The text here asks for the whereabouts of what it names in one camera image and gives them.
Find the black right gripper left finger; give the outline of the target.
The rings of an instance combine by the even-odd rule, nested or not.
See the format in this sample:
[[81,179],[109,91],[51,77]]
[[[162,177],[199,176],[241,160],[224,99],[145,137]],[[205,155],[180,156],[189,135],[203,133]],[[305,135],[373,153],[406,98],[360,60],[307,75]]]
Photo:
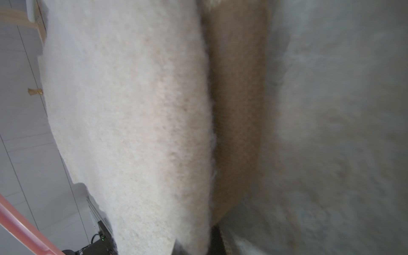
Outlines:
[[190,253],[183,247],[183,245],[178,240],[175,240],[171,255],[190,255]]

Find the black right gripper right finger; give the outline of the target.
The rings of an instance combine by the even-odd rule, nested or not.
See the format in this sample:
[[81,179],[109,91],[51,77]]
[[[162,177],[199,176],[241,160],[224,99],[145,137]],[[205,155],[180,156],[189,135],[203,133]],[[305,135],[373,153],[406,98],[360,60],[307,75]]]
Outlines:
[[227,255],[218,225],[211,229],[210,244],[207,255]]

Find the pink plastic hanger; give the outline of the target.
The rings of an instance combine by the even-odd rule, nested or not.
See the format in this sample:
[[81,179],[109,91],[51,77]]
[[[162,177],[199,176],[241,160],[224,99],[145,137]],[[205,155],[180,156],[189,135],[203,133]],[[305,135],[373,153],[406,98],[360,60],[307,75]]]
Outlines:
[[64,255],[2,195],[1,225],[35,255]]

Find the cream fuzzy scarf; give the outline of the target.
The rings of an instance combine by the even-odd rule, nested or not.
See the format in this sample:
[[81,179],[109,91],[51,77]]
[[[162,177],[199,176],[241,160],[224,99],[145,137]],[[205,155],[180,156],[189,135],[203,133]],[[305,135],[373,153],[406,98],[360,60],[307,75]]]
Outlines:
[[120,255],[408,252],[407,1],[266,1],[257,174],[212,224],[202,1],[45,1],[48,121]]

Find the brown plaid scarf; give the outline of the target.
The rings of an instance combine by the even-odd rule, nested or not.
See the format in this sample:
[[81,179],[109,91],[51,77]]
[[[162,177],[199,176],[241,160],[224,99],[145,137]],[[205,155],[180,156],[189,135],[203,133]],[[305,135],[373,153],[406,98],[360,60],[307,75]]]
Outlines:
[[210,58],[217,177],[212,224],[257,174],[264,122],[266,1],[202,1]]

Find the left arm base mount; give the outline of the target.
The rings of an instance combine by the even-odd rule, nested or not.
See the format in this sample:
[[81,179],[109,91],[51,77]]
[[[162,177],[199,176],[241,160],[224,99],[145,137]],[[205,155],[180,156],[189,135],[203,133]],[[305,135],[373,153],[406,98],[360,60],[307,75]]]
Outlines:
[[65,255],[117,255],[111,233],[103,223],[98,222],[99,232],[91,239],[91,244],[78,251],[63,250]]

